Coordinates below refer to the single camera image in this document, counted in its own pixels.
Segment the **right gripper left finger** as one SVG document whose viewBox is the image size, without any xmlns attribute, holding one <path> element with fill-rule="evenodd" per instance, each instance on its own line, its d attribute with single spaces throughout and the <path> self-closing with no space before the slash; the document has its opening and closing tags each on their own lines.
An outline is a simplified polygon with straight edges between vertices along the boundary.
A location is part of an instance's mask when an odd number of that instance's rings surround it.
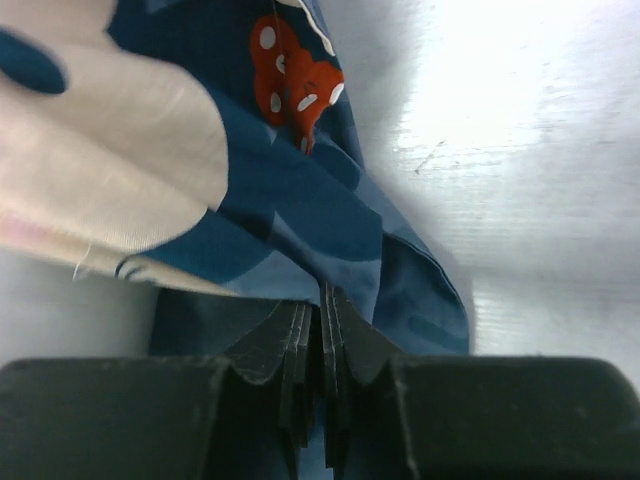
<svg viewBox="0 0 640 480">
<path fill-rule="evenodd" d="M 294 479 L 313 310 L 281 303 L 225 353 L 1 370 L 5 479 Z"/>
</svg>

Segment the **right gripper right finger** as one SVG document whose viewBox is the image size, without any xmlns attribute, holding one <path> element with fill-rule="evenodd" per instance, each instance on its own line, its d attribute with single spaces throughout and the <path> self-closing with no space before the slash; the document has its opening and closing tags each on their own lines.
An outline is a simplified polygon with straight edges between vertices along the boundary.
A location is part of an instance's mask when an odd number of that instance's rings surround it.
<svg viewBox="0 0 640 480">
<path fill-rule="evenodd" d="M 606 361 L 410 355 L 331 286 L 319 319 L 338 479 L 639 475 L 639 399 Z"/>
</svg>

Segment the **blue cartoon mouse pillowcase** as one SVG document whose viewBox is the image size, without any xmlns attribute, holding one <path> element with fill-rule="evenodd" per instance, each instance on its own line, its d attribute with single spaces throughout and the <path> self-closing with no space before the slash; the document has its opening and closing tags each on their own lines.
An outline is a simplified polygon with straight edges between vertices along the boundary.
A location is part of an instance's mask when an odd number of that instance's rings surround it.
<svg viewBox="0 0 640 480">
<path fill-rule="evenodd" d="M 1 244 L 133 282 L 320 303 L 409 352 L 470 322 L 364 169 L 314 1 L 5 1 Z"/>
</svg>

